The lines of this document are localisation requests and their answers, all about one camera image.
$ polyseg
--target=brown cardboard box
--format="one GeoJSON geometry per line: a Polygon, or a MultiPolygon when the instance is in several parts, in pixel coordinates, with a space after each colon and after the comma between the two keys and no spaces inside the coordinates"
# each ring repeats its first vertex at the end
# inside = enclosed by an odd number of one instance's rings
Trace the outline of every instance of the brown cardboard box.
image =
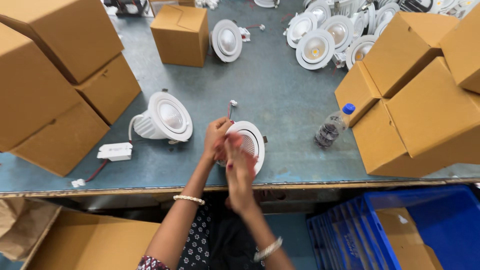
{"type": "Polygon", "coordinates": [[[363,59],[378,90],[393,97],[435,57],[440,39],[458,19],[439,14],[398,12],[363,59]]]}
{"type": "Polygon", "coordinates": [[[404,270],[443,270],[433,249],[423,243],[415,221],[405,208],[375,211],[404,270]]]}
{"type": "Polygon", "coordinates": [[[150,29],[162,63],[204,66],[209,44],[206,9],[165,5],[150,29]]]}
{"type": "Polygon", "coordinates": [[[135,75],[122,54],[84,83],[73,87],[109,125],[118,119],[141,91],[135,75]]]}
{"type": "Polygon", "coordinates": [[[367,174],[423,177],[451,165],[435,156],[410,157],[386,109],[388,103],[378,101],[352,128],[367,174]]]}
{"type": "Polygon", "coordinates": [[[362,61],[355,62],[335,90],[335,96],[340,108],[347,103],[355,105],[355,111],[350,115],[350,127],[353,127],[382,98],[362,61]]]}
{"type": "Polygon", "coordinates": [[[0,1],[0,22],[31,38],[75,84],[123,50],[99,0],[0,1]]]}
{"type": "Polygon", "coordinates": [[[387,104],[411,157],[480,164],[480,95],[456,86],[438,57],[387,104]]]}
{"type": "Polygon", "coordinates": [[[6,152],[81,97],[32,40],[3,24],[0,40],[0,152],[6,152]]]}
{"type": "Polygon", "coordinates": [[[81,100],[9,152],[65,176],[108,130],[103,120],[81,100]]]}
{"type": "Polygon", "coordinates": [[[148,0],[153,16],[156,17],[163,5],[195,7],[195,0],[148,0]]]}
{"type": "Polygon", "coordinates": [[[480,93],[480,5],[463,18],[440,41],[442,51],[458,86],[480,93]]]}
{"type": "Polygon", "coordinates": [[[159,226],[63,211],[22,270],[136,269],[159,226]]]}

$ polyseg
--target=workbench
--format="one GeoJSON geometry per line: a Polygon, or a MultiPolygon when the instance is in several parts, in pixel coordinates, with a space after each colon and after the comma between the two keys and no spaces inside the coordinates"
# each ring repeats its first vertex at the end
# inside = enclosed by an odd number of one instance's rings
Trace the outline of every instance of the workbench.
{"type": "MultiPolygon", "coordinates": [[[[153,18],[111,17],[125,46],[127,59],[142,92],[111,130],[67,177],[55,176],[9,153],[0,154],[0,197],[86,196],[178,192],[187,183],[204,147],[207,125],[227,114],[234,99],[234,121],[255,124],[267,136],[265,161],[254,181],[255,189],[378,187],[420,184],[471,183],[480,180],[480,165],[456,164],[422,179],[367,175],[351,130],[332,147],[319,149],[313,135],[327,115],[339,110],[334,91],[346,68],[309,71],[298,64],[295,50],[282,35],[290,17],[302,11],[302,1],[282,1],[266,9],[253,1],[224,0],[208,10],[212,30],[221,19],[250,28],[251,41],[243,43],[240,57],[223,63],[210,49],[203,68],[163,65],[150,31],[153,18]],[[193,135],[177,145],[168,140],[141,138],[133,132],[131,160],[109,162],[86,186],[71,181],[87,179],[102,163],[96,158],[103,144],[128,141],[130,119],[144,112],[149,97],[162,88],[180,100],[190,113],[193,135]]],[[[225,169],[216,165],[206,190],[226,190],[225,169]]]]}

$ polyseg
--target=plastic water bottle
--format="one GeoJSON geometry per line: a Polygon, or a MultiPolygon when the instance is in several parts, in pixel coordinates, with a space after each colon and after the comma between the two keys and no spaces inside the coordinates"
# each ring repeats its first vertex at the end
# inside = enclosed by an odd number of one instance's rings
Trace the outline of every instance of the plastic water bottle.
{"type": "Polygon", "coordinates": [[[348,128],[350,115],[354,110],[355,106],[347,103],[342,110],[330,114],[315,134],[314,142],[322,148],[332,146],[333,142],[348,128]]]}

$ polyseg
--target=silver bangle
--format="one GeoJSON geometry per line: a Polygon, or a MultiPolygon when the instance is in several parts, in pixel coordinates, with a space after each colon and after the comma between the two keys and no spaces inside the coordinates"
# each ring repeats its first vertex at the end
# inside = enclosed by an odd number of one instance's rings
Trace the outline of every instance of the silver bangle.
{"type": "Polygon", "coordinates": [[[266,259],[268,256],[270,256],[272,253],[274,253],[277,249],[279,249],[282,246],[283,239],[282,237],[279,237],[273,244],[269,245],[266,249],[255,253],[255,256],[253,257],[253,261],[259,262],[261,260],[266,259]]]}
{"type": "Polygon", "coordinates": [[[189,200],[189,201],[194,201],[197,202],[200,205],[205,205],[205,201],[199,198],[195,197],[190,197],[190,196],[185,196],[185,195],[175,195],[173,196],[174,200],[182,199],[182,200],[189,200]]]}

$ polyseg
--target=woman's left hand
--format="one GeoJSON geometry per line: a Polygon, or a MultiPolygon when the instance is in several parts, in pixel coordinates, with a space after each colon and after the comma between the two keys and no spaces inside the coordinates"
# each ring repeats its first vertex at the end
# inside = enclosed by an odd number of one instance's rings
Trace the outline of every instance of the woman's left hand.
{"type": "Polygon", "coordinates": [[[213,147],[215,141],[225,135],[227,129],[232,126],[230,119],[226,116],[218,118],[211,122],[205,134],[204,154],[213,160],[215,156],[215,149],[213,147]]]}

